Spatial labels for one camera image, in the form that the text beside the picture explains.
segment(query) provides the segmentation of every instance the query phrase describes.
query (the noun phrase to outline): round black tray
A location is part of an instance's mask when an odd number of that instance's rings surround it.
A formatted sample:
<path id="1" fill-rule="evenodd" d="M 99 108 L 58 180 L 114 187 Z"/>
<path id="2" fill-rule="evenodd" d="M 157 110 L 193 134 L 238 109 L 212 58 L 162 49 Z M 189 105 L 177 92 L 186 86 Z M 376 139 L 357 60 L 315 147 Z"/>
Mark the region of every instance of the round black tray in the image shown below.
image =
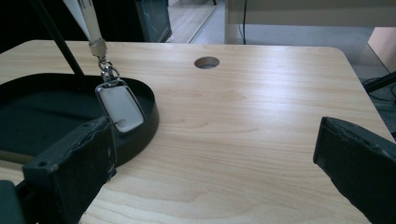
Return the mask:
<path id="1" fill-rule="evenodd" d="M 142 106 L 145 122 L 136 130 L 114 128 L 117 166 L 132 159 L 157 131 L 159 114 L 145 83 L 123 78 Z M 0 160 L 26 163 L 78 125 L 104 115 L 95 94 L 99 76 L 36 74 L 0 85 Z"/>

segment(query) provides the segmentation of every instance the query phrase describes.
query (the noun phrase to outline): white key tag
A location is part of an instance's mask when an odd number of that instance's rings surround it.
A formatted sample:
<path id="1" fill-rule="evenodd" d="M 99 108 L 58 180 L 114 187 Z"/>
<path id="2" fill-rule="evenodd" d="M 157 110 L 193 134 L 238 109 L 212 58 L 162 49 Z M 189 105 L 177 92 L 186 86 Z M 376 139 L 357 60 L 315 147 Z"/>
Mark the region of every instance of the white key tag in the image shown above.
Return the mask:
<path id="1" fill-rule="evenodd" d="M 121 79 L 106 82 L 96 87 L 96 95 L 121 133 L 127 133 L 144 122 L 140 104 L 128 85 Z"/>

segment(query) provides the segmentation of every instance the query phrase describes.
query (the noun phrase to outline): desk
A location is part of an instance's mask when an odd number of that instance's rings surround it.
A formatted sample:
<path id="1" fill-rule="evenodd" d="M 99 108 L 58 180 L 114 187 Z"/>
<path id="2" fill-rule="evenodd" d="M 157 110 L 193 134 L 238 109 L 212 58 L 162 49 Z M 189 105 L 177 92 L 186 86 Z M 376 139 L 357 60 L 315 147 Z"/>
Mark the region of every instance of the desk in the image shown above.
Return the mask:
<path id="1" fill-rule="evenodd" d="M 68 45 L 86 74 L 99 74 L 88 43 Z M 312 162 L 323 116 L 392 139 L 340 50 L 107 46 L 122 77 L 153 89 L 161 121 L 148 147 L 104 185 L 82 223 L 368 222 Z M 204 56 L 218 58 L 219 66 L 196 68 Z M 0 67 L 0 83 L 71 73 L 51 41 L 1 54 Z M 18 183 L 19 168 L 0 161 L 0 179 Z"/>
<path id="2" fill-rule="evenodd" d="M 226 0 L 225 43 L 237 43 L 244 0 Z M 394 0 L 247 0 L 246 24 L 396 27 Z"/>

